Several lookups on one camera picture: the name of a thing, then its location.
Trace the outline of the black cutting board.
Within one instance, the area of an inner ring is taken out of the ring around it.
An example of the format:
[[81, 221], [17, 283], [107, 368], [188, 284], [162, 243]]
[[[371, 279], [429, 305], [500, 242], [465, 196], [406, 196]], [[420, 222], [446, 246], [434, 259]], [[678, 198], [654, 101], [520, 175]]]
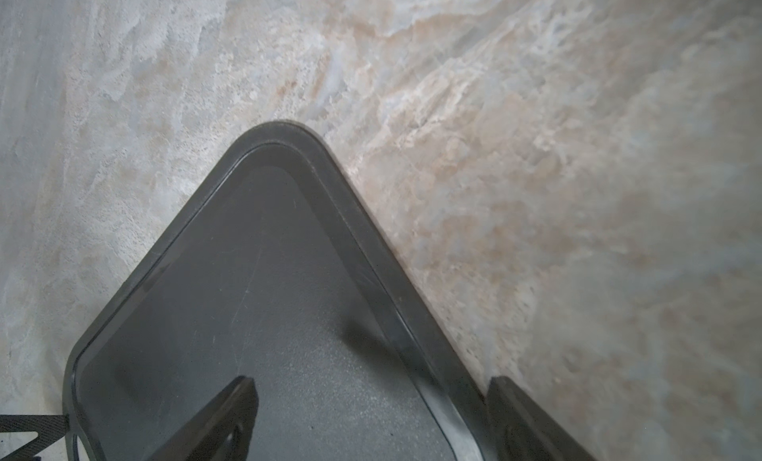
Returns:
[[483, 397], [325, 143], [246, 131], [75, 343], [71, 460], [146, 460], [234, 378], [252, 460], [493, 460]]

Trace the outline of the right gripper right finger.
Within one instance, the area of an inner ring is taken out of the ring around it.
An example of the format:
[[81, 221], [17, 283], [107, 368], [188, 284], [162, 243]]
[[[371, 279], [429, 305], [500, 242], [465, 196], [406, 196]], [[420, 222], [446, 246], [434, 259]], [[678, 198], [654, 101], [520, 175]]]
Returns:
[[499, 460], [595, 461], [510, 378], [490, 380], [486, 406]]

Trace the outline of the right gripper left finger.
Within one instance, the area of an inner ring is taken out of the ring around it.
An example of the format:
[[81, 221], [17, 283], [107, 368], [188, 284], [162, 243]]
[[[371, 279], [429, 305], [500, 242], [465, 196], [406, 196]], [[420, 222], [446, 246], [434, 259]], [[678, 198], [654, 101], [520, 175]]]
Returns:
[[244, 461], [248, 457], [258, 407], [254, 379], [236, 377], [150, 460]]

